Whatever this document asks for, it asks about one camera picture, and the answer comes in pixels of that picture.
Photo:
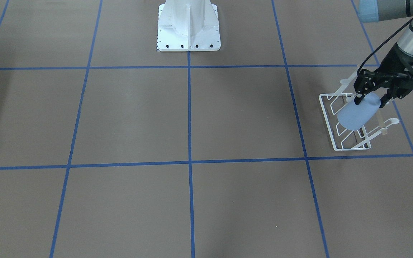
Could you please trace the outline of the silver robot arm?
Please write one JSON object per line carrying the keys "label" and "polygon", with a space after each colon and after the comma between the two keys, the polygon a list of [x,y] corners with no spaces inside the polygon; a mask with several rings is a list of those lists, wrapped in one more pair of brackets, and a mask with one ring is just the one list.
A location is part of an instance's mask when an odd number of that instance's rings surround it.
{"label": "silver robot arm", "polygon": [[382,108],[390,100],[402,99],[413,91],[413,0],[361,0],[358,14],[363,23],[408,19],[386,39],[388,42],[399,36],[377,69],[366,69],[363,63],[357,69],[354,103],[359,105],[372,92],[384,88]]}

